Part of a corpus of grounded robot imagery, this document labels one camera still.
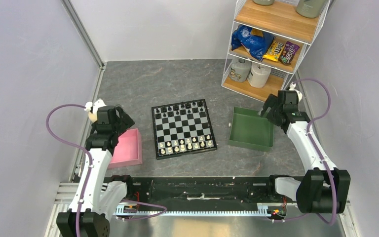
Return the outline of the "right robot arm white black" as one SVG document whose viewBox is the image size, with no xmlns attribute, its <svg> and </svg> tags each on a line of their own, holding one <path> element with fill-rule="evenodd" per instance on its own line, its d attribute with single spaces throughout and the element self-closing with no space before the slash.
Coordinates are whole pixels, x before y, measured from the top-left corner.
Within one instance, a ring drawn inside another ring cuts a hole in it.
<svg viewBox="0 0 379 237">
<path fill-rule="evenodd" d="M 344 212 L 350 174 L 329 159 L 313 133 L 306 112 L 299 110 L 295 91 L 280 90 L 270 94 L 259 115 L 281 128 L 294 144 L 304 166 L 301 180 L 288 175 L 271 175 L 265 196 L 277 202 L 284 196 L 297 203 L 301 213 L 340 214 Z"/>
</svg>

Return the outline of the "black white chessboard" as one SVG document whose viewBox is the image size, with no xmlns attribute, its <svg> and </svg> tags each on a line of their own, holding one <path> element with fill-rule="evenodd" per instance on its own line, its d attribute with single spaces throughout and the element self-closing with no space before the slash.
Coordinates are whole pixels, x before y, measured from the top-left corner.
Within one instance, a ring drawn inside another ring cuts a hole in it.
<svg viewBox="0 0 379 237">
<path fill-rule="evenodd" d="M 155 157 L 157 160 L 174 158 L 188 154 L 197 154 L 207 151 L 215 151 L 217 142 L 214 136 L 213 127 L 208 113 L 205 99 L 190 100 L 179 103 L 172 103 L 151 108 L 152 125 L 154 134 Z M 207 140 L 206 136 L 210 135 L 211 139 Z M 190 138 L 192 149 L 187 149 L 186 139 Z M 184 140 L 186 149 L 181 151 L 180 140 Z M 178 141 L 178 145 L 174 146 L 174 141 Z M 212 146 L 208 146 L 208 141 L 212 141 Z M 173 153 L 167 154 L 166 143 L 171 143 Z M 204 142 L 205 147 L 201 147 L 200 143 Z M 179 151 L 175 152 L 174 148 L 179 147 Z M 165 154 L 161 154 L 160 150 L 164 149 Z"/>
</svg>

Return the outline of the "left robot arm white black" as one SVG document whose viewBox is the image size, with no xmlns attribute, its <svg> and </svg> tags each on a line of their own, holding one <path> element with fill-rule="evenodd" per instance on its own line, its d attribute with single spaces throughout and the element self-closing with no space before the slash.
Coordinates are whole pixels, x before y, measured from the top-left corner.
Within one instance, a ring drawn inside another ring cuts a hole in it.
<svg viewBox="0 0 379 237">
<path fill-rule="evenodd" d="M 114 155 L 118 138 L 134 125 L 134 120 L 119 105 L 86 108 L 95 116 L 85 146 L 83 174 L 76 194 L 56 224 L 63 237 L 108 237 L 110 218 L 121 201 L 134 198 L 135 188 L 129 175 L 113 176 L 103 192 L 105 173 Z"/>
</svg>

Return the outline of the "pink plastic tray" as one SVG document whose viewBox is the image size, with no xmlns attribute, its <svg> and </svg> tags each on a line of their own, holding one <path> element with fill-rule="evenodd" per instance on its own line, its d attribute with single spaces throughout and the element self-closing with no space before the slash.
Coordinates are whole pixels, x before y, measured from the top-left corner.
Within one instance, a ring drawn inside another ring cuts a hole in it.
<svg viewBox="0 0 379 237">
<path fill-rule="evenodd" d="M 108 165 L 108 169 L 140 165 L 143 163 L 142 138 L 140 131 L 129 129 L 119 136 L 118 144 L 114 149 L 114 155 Z"/>
</svg>

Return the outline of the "green plastic tray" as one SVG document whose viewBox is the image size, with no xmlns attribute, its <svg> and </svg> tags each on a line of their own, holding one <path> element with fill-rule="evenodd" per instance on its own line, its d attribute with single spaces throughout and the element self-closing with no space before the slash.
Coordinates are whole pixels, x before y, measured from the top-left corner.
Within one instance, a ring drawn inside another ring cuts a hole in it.
<svg viewBox="0 0 379 237">
<path fill-rule="evenodd" d="M 258 111 L 234 107 L 230 127 L 230 146 L 269 152 L 274 145 L 274 124 Z"/>
</svg>

